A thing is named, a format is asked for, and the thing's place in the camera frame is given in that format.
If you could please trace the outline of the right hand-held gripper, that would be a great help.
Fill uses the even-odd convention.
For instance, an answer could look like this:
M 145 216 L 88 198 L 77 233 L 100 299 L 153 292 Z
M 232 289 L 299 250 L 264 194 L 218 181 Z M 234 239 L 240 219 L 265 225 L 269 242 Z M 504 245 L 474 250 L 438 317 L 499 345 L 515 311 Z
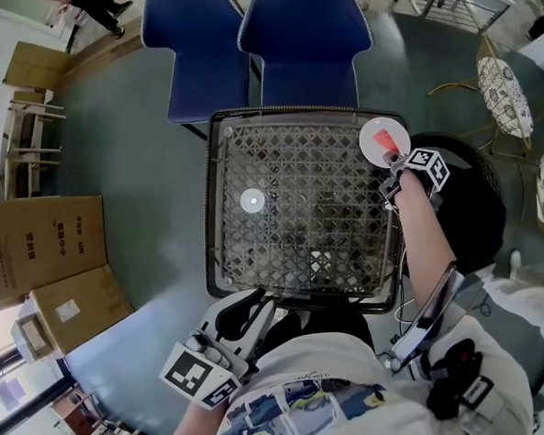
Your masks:
M 387 151 L 383 156 L 390 169 L 391 176 L 380 184 L 379 190 L 390 208 L 397 210 L 394 196 L 401 190 L 400 175 L 410 171 L 423 185 L 428 199 L 436 197 L 450 177 L 450 169 L 438 151 L 414 148 L 407 155 Z

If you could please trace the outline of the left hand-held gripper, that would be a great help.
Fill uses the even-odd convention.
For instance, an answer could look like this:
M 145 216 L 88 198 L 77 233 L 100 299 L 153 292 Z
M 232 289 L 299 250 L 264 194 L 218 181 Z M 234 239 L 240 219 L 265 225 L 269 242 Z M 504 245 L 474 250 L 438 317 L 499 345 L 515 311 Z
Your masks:
M 160 380 L 205 410 L 226 402 L 250 380 L 255 372 L 250 362 L 261 356 L 276 312 L 274 300 L 263 298 L 263 290 L 253 288 L 216 301 L 201 320 L 202 331 L 175 343 Z M 236 354 L 217 342 L 223 339 L 236 341 Z

